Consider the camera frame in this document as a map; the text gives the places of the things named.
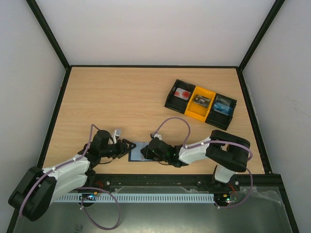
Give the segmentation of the blue leather card holder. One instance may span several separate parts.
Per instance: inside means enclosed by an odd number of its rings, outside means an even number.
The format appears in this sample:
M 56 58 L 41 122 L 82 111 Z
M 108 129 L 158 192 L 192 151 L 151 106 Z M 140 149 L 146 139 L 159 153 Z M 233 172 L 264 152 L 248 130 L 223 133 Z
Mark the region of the blue leather card holder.
M 129 162 L 156 162 L 156 160 L 145 159 L 143 154 L 140 152 L 149 144 L 148 142 L 134 142 L 134 144 L 136 147 L 128 154 Z

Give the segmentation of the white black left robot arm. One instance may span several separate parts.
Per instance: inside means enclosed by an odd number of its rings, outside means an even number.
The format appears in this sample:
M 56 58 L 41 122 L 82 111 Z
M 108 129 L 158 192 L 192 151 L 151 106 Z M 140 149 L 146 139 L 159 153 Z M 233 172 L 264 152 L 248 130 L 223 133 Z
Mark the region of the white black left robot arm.
M 81 151 L 65 162 L 45 169 L 36 166 L 28 169 L 8 203 L 22 216 L 36 221 L 62 195 L 94 185 L 94 167 L 102 158 L 122 158 L 135 147 L 135 143 L 120 139 L 118 130 L 113 133 L 98 130 Z

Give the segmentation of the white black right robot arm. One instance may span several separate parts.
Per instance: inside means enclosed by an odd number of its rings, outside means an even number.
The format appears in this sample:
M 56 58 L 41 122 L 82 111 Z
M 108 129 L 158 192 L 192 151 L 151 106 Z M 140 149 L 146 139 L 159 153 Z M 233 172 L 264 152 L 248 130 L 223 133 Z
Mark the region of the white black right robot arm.
M 154 137 L 140 152 L 147 160 L 166 162 L 178 168 L 210 159 L 217 163 L 212 178 L 212 185 L 217 190 L 227 187 L 235 173 L 247 171 L 247 163 L 253 157 L 248 140 L 220 130 L 213 130 L 209 137 L 198 143 L 179 146 L 171 146 Z

